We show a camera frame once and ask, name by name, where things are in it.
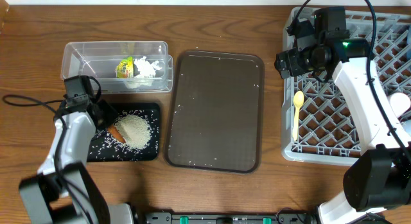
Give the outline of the orange carrot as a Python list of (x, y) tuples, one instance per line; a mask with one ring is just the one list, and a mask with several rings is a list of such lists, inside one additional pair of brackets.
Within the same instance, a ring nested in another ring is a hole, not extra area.
[(126, 140), (124, 139), (124, 137), (122, 136), (122, 134), (119, 132), (119, 130), (116, 128), (115, 125), (110, 125), (107, 128), (107, 131), (120, 143), (125, 144)]

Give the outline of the pile of white rice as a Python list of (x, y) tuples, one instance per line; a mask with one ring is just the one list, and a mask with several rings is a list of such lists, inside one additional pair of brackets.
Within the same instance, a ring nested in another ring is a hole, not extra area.
[(142, 150), (146, 148), (151, 139), (150, 125), (137, 115), (122, 117), (114, 125), (126, 140), (125, 144), (129, 148)]

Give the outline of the pale yellow plastic spoon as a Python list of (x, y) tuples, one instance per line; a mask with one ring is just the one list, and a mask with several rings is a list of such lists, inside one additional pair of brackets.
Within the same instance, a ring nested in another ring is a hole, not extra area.
[(304, 105), (304, 93), (303, 91), (297, 91), (293, 97), (293, 105), (294, 105), (294, 118), (293, 118), (293, 130), (292, 130), (292, 138), (294, 141), (298, 139), (299, 135), (299, 112), (301, 107)]

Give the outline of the yellow green snack wrapper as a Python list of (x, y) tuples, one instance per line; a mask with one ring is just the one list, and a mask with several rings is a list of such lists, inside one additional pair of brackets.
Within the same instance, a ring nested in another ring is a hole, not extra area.
[(129, 56), (122, 59), (115, 68), (117, 78), (133, 78), (134, 77), (134, 59)]

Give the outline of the white tissue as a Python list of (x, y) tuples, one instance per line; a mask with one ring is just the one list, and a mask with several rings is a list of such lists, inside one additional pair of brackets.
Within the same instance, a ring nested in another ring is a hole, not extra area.
[(162, 69), (158, 60), (148, 61), (147, 56), (134, 58), (134, 77), (127, 78), (125, 85), (129, 89), (136, 89), (142, 86), (152, 86), (153, 80), (158, 71)]

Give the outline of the pink plastic cup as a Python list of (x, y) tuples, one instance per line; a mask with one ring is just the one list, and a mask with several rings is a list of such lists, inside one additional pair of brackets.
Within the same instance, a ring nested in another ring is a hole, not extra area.
[(410, 108), (410, 98), (402, 92), (395, 92), (387, 99), (397, 118), (401, 117)]

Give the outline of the dark blue plate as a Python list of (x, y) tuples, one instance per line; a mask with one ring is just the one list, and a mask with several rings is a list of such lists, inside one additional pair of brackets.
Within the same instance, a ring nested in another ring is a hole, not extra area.
[[(409, 31), (407, 34), (407, 45), (411, 46), (411, 32)], [(411, 59), (411, 49), (409, 49), (406, 53), (407, 60)]]

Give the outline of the light blue plastic cup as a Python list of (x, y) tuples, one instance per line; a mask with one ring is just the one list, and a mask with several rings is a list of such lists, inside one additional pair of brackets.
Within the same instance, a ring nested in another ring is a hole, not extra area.
[(411, 120), (403, 122), (402, 127), (408, 135), (411, 135)]

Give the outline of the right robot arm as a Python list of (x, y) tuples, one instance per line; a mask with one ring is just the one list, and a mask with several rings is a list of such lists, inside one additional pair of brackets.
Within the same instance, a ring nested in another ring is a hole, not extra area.
[[(388, 74), (409, 75), (398, 14), (294, 8), (274, 63), (284, 80), (281, 147), (287, 160), (347, 166), (343, 190), (303, 223), (379, 220), (410, 203), (410, 134), (399, 118), (407, 92), (387, 95)], [(383, 57), (396, 52), (382, 67)]]

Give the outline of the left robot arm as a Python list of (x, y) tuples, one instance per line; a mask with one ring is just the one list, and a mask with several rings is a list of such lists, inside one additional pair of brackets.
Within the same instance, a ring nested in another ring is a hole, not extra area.
[(110, 223), (127, 205), (109, 206), (86, 170), (89, 146), (118, 113), (105, 101), (66, 99), (54, 111), (55, 137), (33, 177), (19, 185), (32, 223)]

